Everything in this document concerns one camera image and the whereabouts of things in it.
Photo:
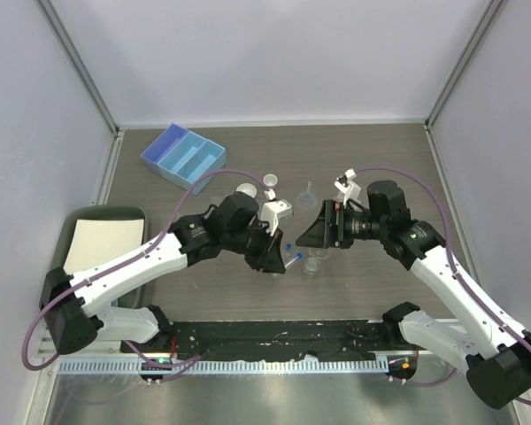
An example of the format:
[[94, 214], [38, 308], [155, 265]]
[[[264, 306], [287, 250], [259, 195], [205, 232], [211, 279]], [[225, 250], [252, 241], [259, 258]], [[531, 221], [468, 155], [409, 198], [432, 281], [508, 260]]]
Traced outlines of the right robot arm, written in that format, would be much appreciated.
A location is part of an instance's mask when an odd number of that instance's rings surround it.
[[414, 344], [432, 352], [463, 374], [474, 394], [491, 408], [519, 399], [531, 389], [531, 331], [504, 313], [459, 265], [432, 225], [412, 218], [396, 182], [371, 183], [367, 198], [366, 207], [348, 196], [324, 201], [297, 245], [349, 249], [357, 240], [379, 242], [463, 327], [457, 331], [404, 302], [382, 316], [385, 345], [400, 350]]

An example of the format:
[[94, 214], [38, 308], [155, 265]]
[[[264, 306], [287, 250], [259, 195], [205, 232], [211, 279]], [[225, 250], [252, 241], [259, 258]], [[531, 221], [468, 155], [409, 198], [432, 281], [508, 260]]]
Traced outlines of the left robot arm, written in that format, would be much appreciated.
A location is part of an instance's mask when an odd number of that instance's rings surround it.
[[128, 341], [143, 352], [163, 352], [171, 343], [172, 325], [162, 310], [155, 305], [115, 307], [113, 301], [222, 251], [242, 255], [260, 273], [282, 274], [280, 221], [291, 213], [286, 200], [259, 205], [235, 192], [203, 213], [180, 217], [147, 243], [102, 265], [73, 274], [61, 267], [49, 271], [41, 310], [56, 352], [73, 354], [95, 341]]

